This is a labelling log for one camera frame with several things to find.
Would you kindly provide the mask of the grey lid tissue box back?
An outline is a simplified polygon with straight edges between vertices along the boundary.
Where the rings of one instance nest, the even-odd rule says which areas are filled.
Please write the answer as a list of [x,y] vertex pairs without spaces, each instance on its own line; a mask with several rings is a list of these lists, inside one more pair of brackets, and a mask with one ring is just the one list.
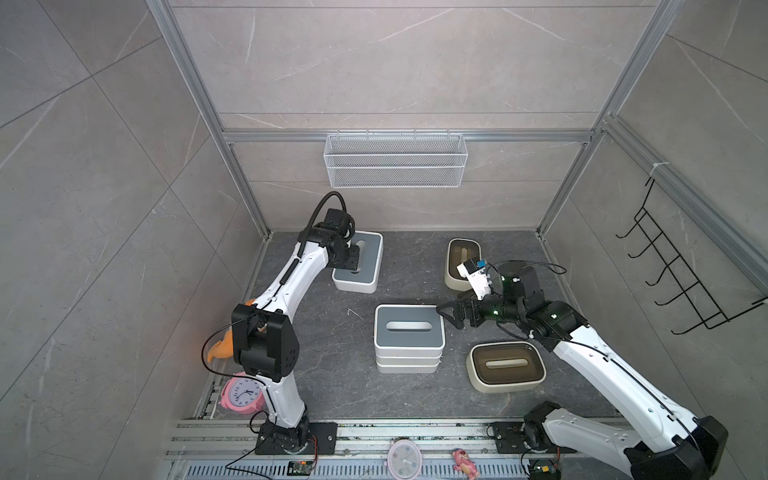
[[355,270],[334,269],[332,280],[340,291],[372,294],[376,291],[383,256],[383,236],[377,232],[357,231],[352,246],[360,248]]

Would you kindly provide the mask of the grey lid tissue box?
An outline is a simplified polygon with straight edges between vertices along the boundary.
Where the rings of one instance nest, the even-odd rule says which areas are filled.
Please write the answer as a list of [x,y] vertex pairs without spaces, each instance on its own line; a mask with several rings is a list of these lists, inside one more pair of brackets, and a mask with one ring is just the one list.
[[382,304],[375,310],[374,349],[385,358],[439,358],[446,345],[435,305]]
[[340,291],[372,294],[376,291],[383,256],[383,236],[377,232],[357,231],[352,246],[360,248],[355,270],[334,269],[332,280]]

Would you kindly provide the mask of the grey lid tissue box front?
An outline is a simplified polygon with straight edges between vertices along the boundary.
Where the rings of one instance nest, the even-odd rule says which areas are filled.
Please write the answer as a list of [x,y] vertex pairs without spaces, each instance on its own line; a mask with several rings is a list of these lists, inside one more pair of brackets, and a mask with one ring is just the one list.
[[435,305],[382,304],[375,310],[374,349],[385,358],[439,358],[446,345]]

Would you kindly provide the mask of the brown lid tissue box back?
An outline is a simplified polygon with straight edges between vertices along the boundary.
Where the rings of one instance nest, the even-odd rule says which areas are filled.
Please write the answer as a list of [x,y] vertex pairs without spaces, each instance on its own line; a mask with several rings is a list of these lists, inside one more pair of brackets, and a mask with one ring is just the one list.
[[458,266],[464,262],[482,257],[480,244],[472,239],[453,238],[449,241],[446,253],[444,282],[454,291],[464,292],[471,289],[469,281],[458,272]]

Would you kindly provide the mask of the brown lid tissue box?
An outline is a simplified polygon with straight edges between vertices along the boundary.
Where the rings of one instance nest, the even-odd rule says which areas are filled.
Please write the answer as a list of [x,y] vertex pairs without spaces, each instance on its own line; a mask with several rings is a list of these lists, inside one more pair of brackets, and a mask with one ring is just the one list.
[[446,253],[444,282],[454,291],[464,292],[471,289],[469,281],[458,272],[458,266],[464,262],[482,257],[480,244],[472,239],[453,238],[449,241]]
[[525,341],[477,344],[466,357],[470,383],[481,393],[532,390],[547,376],[536,347]]

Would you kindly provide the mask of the brown lid tissue box front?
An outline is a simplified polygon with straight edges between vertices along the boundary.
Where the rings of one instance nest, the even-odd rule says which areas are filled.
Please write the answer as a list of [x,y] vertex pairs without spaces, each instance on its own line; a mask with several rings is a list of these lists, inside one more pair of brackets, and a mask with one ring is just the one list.
[[532,390],[547,376],[536,347],[525,341],[477,344],[466,357],[470,383],[481,393]]

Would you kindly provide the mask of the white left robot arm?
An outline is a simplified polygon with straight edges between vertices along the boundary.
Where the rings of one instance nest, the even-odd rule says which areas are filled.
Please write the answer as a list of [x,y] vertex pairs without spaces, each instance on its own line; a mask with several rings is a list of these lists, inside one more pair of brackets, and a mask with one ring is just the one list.
[[354,270],[360,256],[360,248],[351,243],[355,221],[347,208],[330,208],[318,221],[320,210],[315,208],[290,259],[265,292],[234,308],[222,339],[242,371],[227,376],[220,404],[246,415],[263,413],[260,440],[271,439],[289,454],[311,442],[307,407],[293,374],[300,354],[293,317],[322,270]]

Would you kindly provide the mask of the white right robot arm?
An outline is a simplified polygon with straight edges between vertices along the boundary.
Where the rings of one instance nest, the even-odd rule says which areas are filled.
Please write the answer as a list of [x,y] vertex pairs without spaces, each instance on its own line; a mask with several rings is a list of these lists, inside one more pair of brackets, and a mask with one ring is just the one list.
[[438,306],[454,327],[493,321],[515,324],[580,373],[623,416],[626,429],[575,415],[545,401],[524,417],[532,452],[569,448],[634,479],[709,479],[718,470],[727,429],[712,416],[696,416],[645,379],[574,307],[546,299],[533,266],[516,261],[502,272],[470,259],[457,268],[470,290]]

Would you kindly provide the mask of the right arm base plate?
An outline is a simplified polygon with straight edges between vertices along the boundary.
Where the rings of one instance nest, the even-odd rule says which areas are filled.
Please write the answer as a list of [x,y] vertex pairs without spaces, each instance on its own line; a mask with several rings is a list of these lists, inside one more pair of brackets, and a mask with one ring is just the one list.
[[495,421],[485,431],[495,442],[496,450],[501,454],[575,454],[576,450],[559,446],[545,433],[544,428],[534,422]]

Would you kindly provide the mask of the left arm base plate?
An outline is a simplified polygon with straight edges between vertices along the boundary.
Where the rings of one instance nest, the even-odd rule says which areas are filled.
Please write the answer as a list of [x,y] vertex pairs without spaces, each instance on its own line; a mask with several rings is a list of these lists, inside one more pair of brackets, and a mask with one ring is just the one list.
[[269,422],[260,428],[256,455],[332,455],[337,443],[338,424],[310,422],[286,429]]

